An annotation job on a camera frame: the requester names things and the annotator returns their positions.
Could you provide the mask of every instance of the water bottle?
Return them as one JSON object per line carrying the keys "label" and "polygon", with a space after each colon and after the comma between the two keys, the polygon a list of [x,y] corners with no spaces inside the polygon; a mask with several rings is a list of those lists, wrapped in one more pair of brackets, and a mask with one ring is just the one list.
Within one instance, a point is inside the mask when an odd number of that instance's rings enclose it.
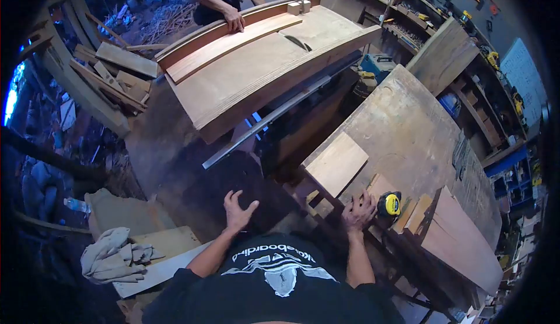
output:
{"label": "water bottle", "polygon": [[64,198],[64,204],[71,210],[91,213],[91,207],[86,202],[74,199],[73,197]]}

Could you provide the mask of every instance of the wooden board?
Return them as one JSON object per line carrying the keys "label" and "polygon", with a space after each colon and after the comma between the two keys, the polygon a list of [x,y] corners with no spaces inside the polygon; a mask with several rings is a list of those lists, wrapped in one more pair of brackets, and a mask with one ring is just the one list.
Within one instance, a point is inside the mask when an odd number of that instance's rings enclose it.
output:
{"label": "wooden board", "polygon": [[448,19],[407,64],[407,70],[435,97],[478,53],[479,49],[463,27],[454,19]]}
{"label": "wooden board", "polygon": [[116,292],[121,298],[127,298],[153,286],[163,283],[173,277],[179,268],[185,268],[193,258],[207,248],[212,242],[200,245],[197,248],[182,253],[174,258],[169,258],[166,261],[159,262],[152,266],[146,267],[146,274],[143,280],[138,280],[137,283],[121,283],[114,282]]}
{"label": "wooden board", "polygon": [[422,248],[494,296],[503,277],[494,251],[453,198],[441,191]]}
{"label": "wooden board", "polygon": [[164,258],[152,260],[150,265],[174,258],[202,245],[188,225],[172,230],[133,236],[130,239],[137,244],[150,244],[154,249],[165,255]]}
{"label": "wooden board", "polygon": [[[200,132],[201,137],[211,143],[221,135],[229,131],[235,124],[240,123],[248,114],[251,114],[271,100],[288,91],[305,79],[315,75],[328,65],[346,57],[354,50],[363,47],[369,41],[381,34],[379,26],[361,29],[346,37],[334,41],[322,48],[305,52],[294,43],[283,37],[278,43],[270,45],[267,37],[257,40],[244,48],[246,57],[254,58],[255,53],[266,55],[266,62],[262,59],[244,60],[244,63],[252,65],[251,69],[243,70],[243,53],[231,53],[226,55],[212,65],[203,68],[195,75],[187,78],[175,88],[178,100],[189,115],[194,127]],[[234,65],[222,67],[233,62]],[[218,80],[216,75],[222,74],[223,78]]]}
{"label": "wooden board", "polygon": [[129,87],[134,86],[135,84],[140,86],[140,89],[146,93],[150,92],[150,81],[144,81],[141,78],[137,78],[134,75],[130,75],[129,73],[125,73],[122,70],[119,70],[118,74],[116,75],[117,80],[121,80],[126,83]]}
{"label": "wooden board", "polygon": [[245,28],[244,32],[228,34],[194,51],[167,69],[175,83],[180,83],[201,68],[222,56],[245,46],[261,37],[278,32],[284,28],[300,24],[303,20],[292,14],[284,13],[261,20]]}
{"label": "wooden board", "polygon": [[87,68],[85,68],[79,62],[72,59],[70,61],[70,66],[72,68],[74,68],[74,70],[76,72],[78,72],[78,74],[85,77],[89,82],[91,82],[93,87],[99,87],[102,90],[106,91],[108,93],[108,95],[117,97],[124,104],[130,105],[131,107],[133,107],[137,111],[144,112],[144,109],[146,107],[144,104],[140,104],[138,101],[136,101],[131,96],[117,90],[116,88],[112,87],[110,84],[105,83],[101,77],[99,77],[98,75],[95,75],[94,73],[89,71]]}
{"label": "wooden board", "polygon": [[95,56],[108,62],[113,62],[125,68],[137,71],[151,78],[156,78],[158,76],[158,63],[140,57],[132,52],[124,51],[117,46],[108,44],[107,42],[101,43],[97,53],[95,53]]}
{"label": "wooden board", "polygon": [[[286,13],[288,3],[295,0],[278,0],[260,6],[252,7],[241,12],[245,19],[246,27],[261,20]],[[311,6],[318,6],[321,0],[310,0]],[[172,43],[168,48],[156,54],[155,58],[160,67],[165,71],[179,60],[192,52],[206,46],[220,37],[228,35],[228,24],[225,20],[218,20],[203,28],[188,34],[182,39]]]}
{"label": "wooden board", "polygon": [[119,83],[114,79],[114,77],[109,73],[107,68],[103,65],[102,62],[97,62],[94,65],[95,70],[99,73],[99,76],[108,83],[110,86],[113,86],[117,90],[124,92],[123,88],[119,85]]}
{"label": "wooden board", "polygon": [[346,133],[340,133],[309,165],[305,172],[332,197],[358,173],[368,155]]}
{"label": "wooden board", "polygon": [[[488,244],[496,247],[502,220],[480,161],[471,151],[463,180],[455,180],[452,154],[460,129],[403,66],[397,65],[304,163],[313,161],[341,132],[369,155],[365,166],[338,196],[342,205],[351,201],[352,194],[368,187],[374,174],[382,174],[413,201],[423,194],[434,196],[447,185]],[[332,213],[340,212],[335,207]]]}

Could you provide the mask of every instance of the t-shirt graphic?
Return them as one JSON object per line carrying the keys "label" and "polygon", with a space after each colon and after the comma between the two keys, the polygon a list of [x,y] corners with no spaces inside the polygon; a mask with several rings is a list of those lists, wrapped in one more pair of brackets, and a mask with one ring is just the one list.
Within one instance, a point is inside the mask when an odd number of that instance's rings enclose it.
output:
{"label": "t-shirt graphic", "polygon": [[290,293],[296,287],[298,269],[301,270],[305,276],[337,281],[324,268],[304,264],[300,258],[285,252],[275,252],[272,256],[267,255],[255,260],[248,260],[247,265],[243,269],[231,268],[221,275],[252,273],[257,269],[264,272],[264,281],[266,281],[274,290],[274,293],[280,297],[290,296]]}

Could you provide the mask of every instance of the timber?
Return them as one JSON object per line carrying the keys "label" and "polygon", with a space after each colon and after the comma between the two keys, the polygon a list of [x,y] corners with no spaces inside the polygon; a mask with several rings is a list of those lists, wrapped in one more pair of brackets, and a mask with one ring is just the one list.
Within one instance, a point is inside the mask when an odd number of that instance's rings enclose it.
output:
{"label": "timber", "polygon": [[315,75],[328,65],[365,46],[380,33],[381,27],[375,25],[305,53],[293,62],[284,64],[247,85],[232,97],[209,104],[208,110],[201,113],[199,118],[191,118],[192,123],[202,138],[207,143],[212,143],[229,131],[231,124],[240,123],[247,114],[259,110],[280,94]]}
{"label": "timber", "polygon": [[[246,27],[270,17],[288,12],[288,3],[295,0],[278,0],[261,6],[255,6],[241,12],[245,19]],[[311,6],[318,6],[321,0],[310,0]],[[228,35],[228,24],[225,20],[218,20],[212,24],[206,25],[188,34],[182,39],[172,43],[168,48],[156,54],[156,62],[165,71],[167,68],[185,58],[187,55],[217,40],[220,37]]]}

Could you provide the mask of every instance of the curved wooden board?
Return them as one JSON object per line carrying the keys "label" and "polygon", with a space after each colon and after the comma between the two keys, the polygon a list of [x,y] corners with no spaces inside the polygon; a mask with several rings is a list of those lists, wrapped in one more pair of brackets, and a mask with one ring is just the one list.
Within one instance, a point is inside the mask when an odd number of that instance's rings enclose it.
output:
{"label": "curved wooden board", "polygon": [[[278,0],[266,3],[260,6],[255,6],[241,12],[245,19],[246,25],[259,22],[275,15],[288,12],[288,3],[295,0]],[[311,0],[311,6],[319,6],[321,0]],[[217,20],[205,27],[202,27],[192,34],[181,38],[180,40],[172,43],[168,48],[155,55],[156,62],[165,71],[167,68],[185,58],[187,55],[196,51],[197,49],[206,46],[210,42],[217,40],[220,37],[226,36],[228,33],[228,24],[225,20]]]}

